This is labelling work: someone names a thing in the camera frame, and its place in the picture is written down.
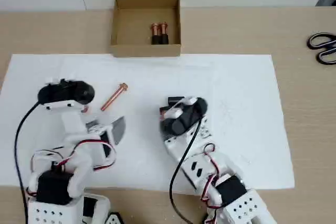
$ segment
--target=white paper sheet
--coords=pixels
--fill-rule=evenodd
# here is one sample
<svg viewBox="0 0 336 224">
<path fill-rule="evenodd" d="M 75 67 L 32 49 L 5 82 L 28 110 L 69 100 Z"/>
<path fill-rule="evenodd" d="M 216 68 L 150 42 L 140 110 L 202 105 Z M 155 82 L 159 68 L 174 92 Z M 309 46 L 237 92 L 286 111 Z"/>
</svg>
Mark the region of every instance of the white paper sheet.
<svg viewBox="0 0 336 224">
<path fill-rule="evenodd" d="M 209 102 L 214 139 L 257 189 L 294 187 L 294 175 L 271 56 L 183 55 L 177 58 L 117 59 L 110 55 L 14 55 L 0 95 L 2 139 L 0 185 L 18 185 L 13 142 L 17 124 L 35 103 L 48 78 L 80 79 L 93 85 L 94 116 L 106 122 L 124 115 L 127 129 L 118 159 L 94 173 L 88 186 L 167 190 L 176 164 L 159 133 L 158 108 L 173 95 L 197 95 Z M 129 85 L 107 113 L 97 112 L 121 82 Z M 19 137 L 19 163 L 28 182 L 34 150 L 62 141 L 59 115 L 37 109 Z M 175 191 L 193 193 L 183 175 Z"/>
</svg>

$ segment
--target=mounting hole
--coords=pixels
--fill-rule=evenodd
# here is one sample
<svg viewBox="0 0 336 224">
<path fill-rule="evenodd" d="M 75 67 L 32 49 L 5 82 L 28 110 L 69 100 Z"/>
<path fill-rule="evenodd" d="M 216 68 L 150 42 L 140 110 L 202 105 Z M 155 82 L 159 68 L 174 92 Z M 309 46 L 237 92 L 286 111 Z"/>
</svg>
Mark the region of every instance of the mounting hole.
<svg viewBox="0 0 336 224">
<path fill-rule="evenodd" d="M 202 170 L 203 170 L 202 168 L 197 170 L 196 175 L 197 175 L 198 178 L 202 175 Z"/>
<path fill-rule="evenodd" d="M 191 164 L 191 170 L 195 170 L 195 168 L 196 168 L 196 164 L 197 164 L 197 162 L 193 162 L 193 163 Z"/>
</svg>

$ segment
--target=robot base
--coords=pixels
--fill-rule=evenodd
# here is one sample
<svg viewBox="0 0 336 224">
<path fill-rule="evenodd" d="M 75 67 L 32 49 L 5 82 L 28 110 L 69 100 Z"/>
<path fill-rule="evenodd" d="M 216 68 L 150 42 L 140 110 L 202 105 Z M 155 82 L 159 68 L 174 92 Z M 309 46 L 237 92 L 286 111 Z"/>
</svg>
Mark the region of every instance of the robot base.
<svg viewBox="0 0 336 224">
<path fill-rule="evenodd" d="M 35 198 L 28 204 L 29 224 L 123 224 L 118 213 L 109 213 L 110 200 L 100 195 L 84 194 L 64 206 Z"/>
</svg>

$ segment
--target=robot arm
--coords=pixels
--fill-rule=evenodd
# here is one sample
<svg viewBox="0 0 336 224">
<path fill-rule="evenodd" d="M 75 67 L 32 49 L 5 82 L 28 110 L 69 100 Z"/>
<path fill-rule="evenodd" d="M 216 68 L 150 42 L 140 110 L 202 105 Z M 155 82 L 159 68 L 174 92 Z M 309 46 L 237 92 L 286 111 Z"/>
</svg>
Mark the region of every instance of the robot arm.
<svg viewBox="0 0 336 224">
<path fill-rule="evenodd" d="M 31 159 L 29 224 L 122 223 L 109 214 L 108 198 L 84 193 L 91 174 L 116 160 L 112 125 L 84 124 L 81 119 L 94 94 L 82 81 L 61 80 L 40 90 L 39 103 L 61 114 L 66 136 L 61 146 L 37 151 Z"/>
<path fill-rule="evenodd" d="M 239 167 L 216 146 L 206 126 L 205 100 L 168 101 L 169 106 L 160 109 L 163 141 L 168 153 L 180 162 L 194 139 L 181 168 L 207 205 L 204 223 L 276 224 L 258 193 L 245 186 Z"/>
</svg>

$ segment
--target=screw head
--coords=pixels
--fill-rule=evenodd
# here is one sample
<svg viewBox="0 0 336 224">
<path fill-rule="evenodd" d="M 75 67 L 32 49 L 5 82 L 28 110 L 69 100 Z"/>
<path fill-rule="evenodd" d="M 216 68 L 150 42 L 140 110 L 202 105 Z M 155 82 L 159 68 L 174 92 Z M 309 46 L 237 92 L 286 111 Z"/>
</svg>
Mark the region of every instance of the screw head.
<svg viewBox="0 0 336 224">
<path fill-rule="evenodd" d="M 128 89 L 128 86 L 127 86 L 126 83 L 122 83 L 122 84 L 120 84 L 120 87 L 121 87 L 123 90 L 125 90 L 125 91 Z"/>
</svg>

